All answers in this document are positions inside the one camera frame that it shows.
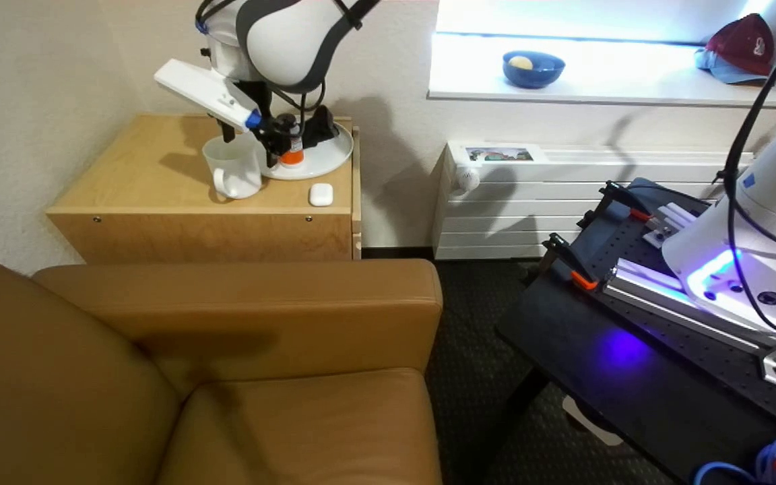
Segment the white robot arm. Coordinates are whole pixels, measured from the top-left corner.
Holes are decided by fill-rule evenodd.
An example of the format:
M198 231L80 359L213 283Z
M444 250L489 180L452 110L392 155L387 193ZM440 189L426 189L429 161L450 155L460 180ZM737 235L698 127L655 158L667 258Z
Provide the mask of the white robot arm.
M224 135L255 141L272 164L330 142L325 72L378 3L202 0L194 28L206 38L206 110ZM776 135L752 164L729 150L721 184L720 203L662 243L666 265L709 312L776 331Z

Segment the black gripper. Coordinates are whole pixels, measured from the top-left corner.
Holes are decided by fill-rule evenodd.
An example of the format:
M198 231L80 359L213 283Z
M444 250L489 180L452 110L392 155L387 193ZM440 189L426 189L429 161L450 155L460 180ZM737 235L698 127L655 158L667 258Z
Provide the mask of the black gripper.
M264 80L241 80L241 95L252 102L246 127L264 145L267 161L277 164L298 135L298 120L290 112L272 112L272 89Z

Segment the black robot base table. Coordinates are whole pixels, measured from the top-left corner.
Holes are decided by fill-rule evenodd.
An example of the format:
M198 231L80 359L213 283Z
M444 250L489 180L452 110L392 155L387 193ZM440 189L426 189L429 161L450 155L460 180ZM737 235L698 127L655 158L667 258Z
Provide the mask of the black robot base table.
M534 363L523 395L551 383L682 485L740 485L776 441L776 389L756 359L603 293L619 258L662 265L640 216L673 196L651 180L609 186L568 243L598 288L581 293L543 255L495 333Z

